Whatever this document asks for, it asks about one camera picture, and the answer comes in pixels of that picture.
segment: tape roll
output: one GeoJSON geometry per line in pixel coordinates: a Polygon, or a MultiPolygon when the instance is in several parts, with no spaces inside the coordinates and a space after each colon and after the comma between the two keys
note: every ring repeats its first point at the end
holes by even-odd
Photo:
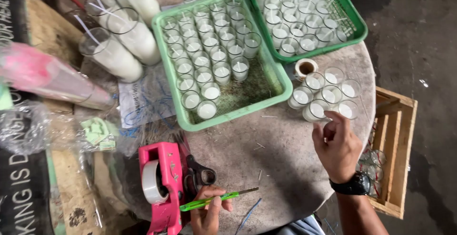
{"type": "Polygon", "coordinates": [[[141,184],[146,200],[151,204],[165,202],[168,199],[168,190],[162,185],[162,174],[158,160],[152,160],[145,164],[141,184]]]}

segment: wristwatch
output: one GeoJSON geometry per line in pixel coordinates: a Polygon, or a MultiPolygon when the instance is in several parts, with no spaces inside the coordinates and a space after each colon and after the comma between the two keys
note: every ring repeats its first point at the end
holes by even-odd
{"type": "Polygon", "coordinates": [[[334,191],[345,195],[367,195],[370,192],[370,178],[368,174],[356,171],[354,176],[346,183],[334,183],[330,180],[334,191]]]}

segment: green plastic basket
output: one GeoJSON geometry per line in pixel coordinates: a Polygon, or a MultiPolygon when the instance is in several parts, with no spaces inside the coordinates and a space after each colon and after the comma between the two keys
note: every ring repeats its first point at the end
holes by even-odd
{"type": "Polygon", "coordinates": [[[359,43],[363,41],[368,34],[368,28],[366,23],[363,21],[362,17],[359,15],[357,12],[356,8],[352,4],[350,0],[335,0],[331,7],[333,11],[337,13],[338,16],[340,17],[346,17],[347,19],[343,21],[343,24],[349,28],[351,28],[352,31],[350,31],[350,36],[348,36],[349,39],[345,43],[340,43],[340,44],[335,44],[319,49],[315,49],[313,51],[310,51],[308,53],[300,54],[300,55],[295,55],[292,57],[284,57],[280,55],[275,47],[273,46],[273,39],[271,38],[271,35],[268,33],[268,29],[265,25],[265,21],[263,19],[262,13],[260,11],[259,5],[257,4],[256,0],[251,0],[252,4],[254,5],[254,18],[257,22],[257,24],[260,27],[260,30],[262,31],[262,35],[266,40],[266,44],[268,46],[268,49],[271,51],[273,56],[277,59],[279,59],[282,63],[292,63],[296,62],[297,60],[303,59],[303,58],[310,58],[316,55],[320,55],[323,53],[327,53],[329,51],[333,51],[336,49],[340,49],[342,47],[348,46],[348,45],[353,45],[356,43],[359,43]]]}
{"type": "MultiPolygon", "coordinates": [[[[248,78],[243,82],[235,82],[232,78],[228,85],[221,86],[221,98],[214,118],[203,120],[196,113],[187,111],[182,106],[181,92],[176,86],[177,74],[172,59],[168,57],[168,46],[164,41],[164,33],[159,24],[167,16],[179,16],[180,11],[184,9],[192,10],[195,5],[209,5],[212,1],[214,0],[198,0],[181,5],[161,12],[152,20],[152,28],[170,85],[178,123],[181,128],[190,132],[230,121],[285,101],[290,97],[293,90],[292,82],[284,71],[283,66],[273,58],[268,47],[263,42],[260,45],[257,57],[249,61],[248,78]]],[[[250,1],[243,0],[242,7],[246,10],[247,19],[252,22],[253,32],[260,34],[263,41],[265,41],[252,17],[253,8],[250,1]]]]}

